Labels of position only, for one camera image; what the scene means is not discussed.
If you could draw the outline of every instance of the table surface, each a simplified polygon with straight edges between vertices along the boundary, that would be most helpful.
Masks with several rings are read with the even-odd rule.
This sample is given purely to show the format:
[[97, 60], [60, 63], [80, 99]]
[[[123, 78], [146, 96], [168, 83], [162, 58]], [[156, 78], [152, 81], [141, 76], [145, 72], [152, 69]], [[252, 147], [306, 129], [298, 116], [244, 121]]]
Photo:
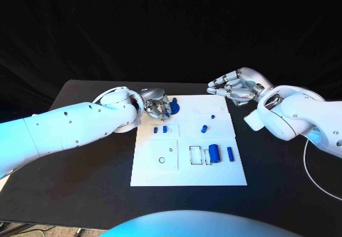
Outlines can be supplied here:
[[[117, 86], [132, 90], [162, 87], [169, 95], [207, 94], [205, 84], [71, 80], [53, 109], [91, 102]], [[0, 192], [0, 220], [110, 229], [146, 214], [188, 209], [253, 218], [304, 236], [340, 236], [342, 202], [317, 188], [306, 175], [306, 139], [299, 136], [286, 142], [266, 128], [253, 131], [243, 118], [255, 109], [256, 102], [236, 107], [229, 101], [249, 186], [132, 187], [133, 129], [28, 164]], [[341, 168], [342, 159], [309, 144], [312, 176], [342, 196]]]

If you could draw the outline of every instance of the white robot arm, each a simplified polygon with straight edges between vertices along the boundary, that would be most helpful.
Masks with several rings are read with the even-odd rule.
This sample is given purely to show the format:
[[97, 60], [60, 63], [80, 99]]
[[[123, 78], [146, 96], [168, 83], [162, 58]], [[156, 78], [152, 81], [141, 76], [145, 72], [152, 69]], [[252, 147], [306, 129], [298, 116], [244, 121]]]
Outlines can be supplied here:
[[342, 158], [342, 101], [327, 102], [319, 94], [296, 86], [275, 87], [252, 68], [229, 73], [208, 86], [207, 91], [227, 96], [237, 106], [250, 100], [259, 102], [244, 118], [255, 131], [266, 127], [286, 141], [301, 134], [322, 151]]
[[0, 124], [0, 178], [40, 157], [80, 147], [141, 125], [143, 113], [167, 119], [171, 105], [164, 89], [128, 87], [106, 91], [84, 102]]

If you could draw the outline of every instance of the black backdrop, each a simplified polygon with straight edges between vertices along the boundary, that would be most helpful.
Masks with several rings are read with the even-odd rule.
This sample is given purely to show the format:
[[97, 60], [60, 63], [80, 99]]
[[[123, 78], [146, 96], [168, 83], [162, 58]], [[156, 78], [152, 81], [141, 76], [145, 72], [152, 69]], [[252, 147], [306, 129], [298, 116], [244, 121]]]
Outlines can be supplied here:
[[3, 1], [2, 120], [48, 110], [70, 79], [208, 83], [244, 66], [276, 85], [342, 99], [335, 8], [322, 1]]

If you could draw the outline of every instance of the white board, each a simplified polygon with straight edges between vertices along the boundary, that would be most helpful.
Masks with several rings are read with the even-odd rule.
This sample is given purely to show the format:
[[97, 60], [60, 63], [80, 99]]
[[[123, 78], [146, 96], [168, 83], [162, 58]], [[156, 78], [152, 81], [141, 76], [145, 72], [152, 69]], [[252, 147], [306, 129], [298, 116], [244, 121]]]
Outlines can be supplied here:
[[[181, 110], [168, 120], [143, 115], [138, 127], [130, 185], [247, 185], [226, 98], [217, 95], [181, 95], [169, 96], [169, 101], [174, 98], [178, 99]], [[204, 125], [208, 126], [205, 133], [201, 132]], [[211, 144], [220, 146], [220, 163], [208, 161]], [[234, 162], [229, 158], [229, 147], [233, 149]]]

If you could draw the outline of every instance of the blue cylinder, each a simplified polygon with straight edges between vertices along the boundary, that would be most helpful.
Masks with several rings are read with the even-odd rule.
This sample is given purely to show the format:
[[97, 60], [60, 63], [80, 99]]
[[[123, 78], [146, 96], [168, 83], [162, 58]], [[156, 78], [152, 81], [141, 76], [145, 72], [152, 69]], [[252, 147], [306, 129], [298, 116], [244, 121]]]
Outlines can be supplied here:
[[211, 156], [211, 163], [221, 162], [221, 159], [220, 159], [220, 147], [218, 147], [217, 144], [213, 144], [210, 146], [210, 156]]
[[227, 147], [227, 150], [229, 150], [230, 161], [234, 161], [231, 147]]
[[204, 125], [204, 127], [203, 127], [203, 130], [201, 130], [201, 132], [203, 132], [203, 133], [205, 133], [205, 132], [207, 132], [207, 128], [208, 128], [208, 126], [207, 126], [207, 125]]

